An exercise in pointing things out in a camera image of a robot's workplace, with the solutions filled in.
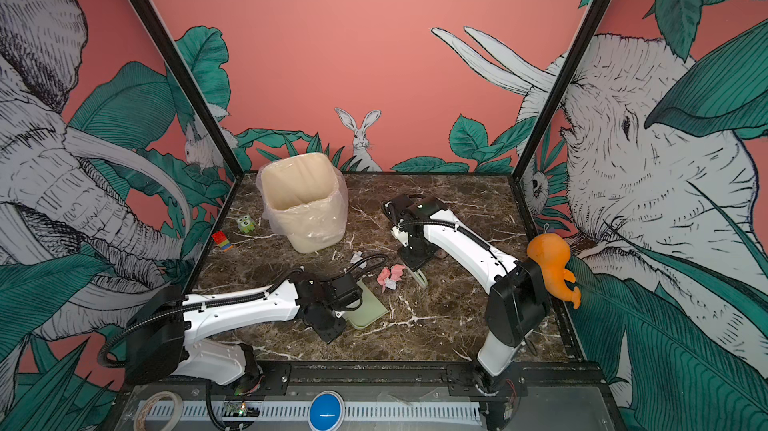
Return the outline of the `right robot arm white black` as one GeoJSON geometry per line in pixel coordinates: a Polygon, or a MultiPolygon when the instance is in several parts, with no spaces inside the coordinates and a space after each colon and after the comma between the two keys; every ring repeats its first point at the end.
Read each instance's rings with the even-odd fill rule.
{"type": "Polygon", "coordinates": [[[500,377],[550,312],[541,266],[531,258],[521,260],[498,249],[435,196],[401,194],[383,202],[381,209],[401,244],[398,255],[412,272],[420,271],[442,250],[485,291],[488,335],[476,368],[484,378],[500,377]]]}

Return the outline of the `beige trash bin with liner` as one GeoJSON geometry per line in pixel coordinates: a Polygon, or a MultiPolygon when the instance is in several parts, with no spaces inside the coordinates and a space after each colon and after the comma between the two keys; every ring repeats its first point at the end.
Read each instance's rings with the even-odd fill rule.
{"type": "Polygon", "coordinates": [[[263,217],[275,234],[307,254],[333,246],[346,232],[348,191],[344,176],[321,152],[299,154],[257,173],[263,217]]]}

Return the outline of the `light green dustpan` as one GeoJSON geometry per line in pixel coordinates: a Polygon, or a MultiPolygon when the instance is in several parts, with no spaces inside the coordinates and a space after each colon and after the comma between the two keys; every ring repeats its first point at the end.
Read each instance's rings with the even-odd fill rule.
{"type": "Polygon", "coordinates": [[[371,290],[362,282],[357,282],[362,291],[360,306],[351,312],[346,312],[344,318],[357,330],[362,330],[389,313],[389,310],[379,301],[371,290]]]}

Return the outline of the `light green hand brush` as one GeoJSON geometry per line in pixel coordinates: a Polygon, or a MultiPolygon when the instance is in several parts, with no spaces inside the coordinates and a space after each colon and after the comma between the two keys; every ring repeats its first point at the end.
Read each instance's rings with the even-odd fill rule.
{"type": "Polygon", "coordinates": [[[410,274],[421,288],[428,287],[428,280],[421,270],[411,271],[410,274]]]}

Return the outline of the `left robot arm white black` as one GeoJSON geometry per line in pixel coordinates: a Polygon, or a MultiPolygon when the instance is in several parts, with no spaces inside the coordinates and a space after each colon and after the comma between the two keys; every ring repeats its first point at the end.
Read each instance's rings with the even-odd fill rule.
{"type": "Polygon", "coordinates": [[[303,269],[273,284],[219,295],[158,292],[109,338],[97,355],[105,368],[122,368],[130,385],[170,376],[208,381],[234,395],[256,392],[265,374],[252,346],[224,345],[215,336],[257,324],[302,321],[326,343],[346,328],[344,314],[363,303],[349,273],[321,279],[303,269]]]}

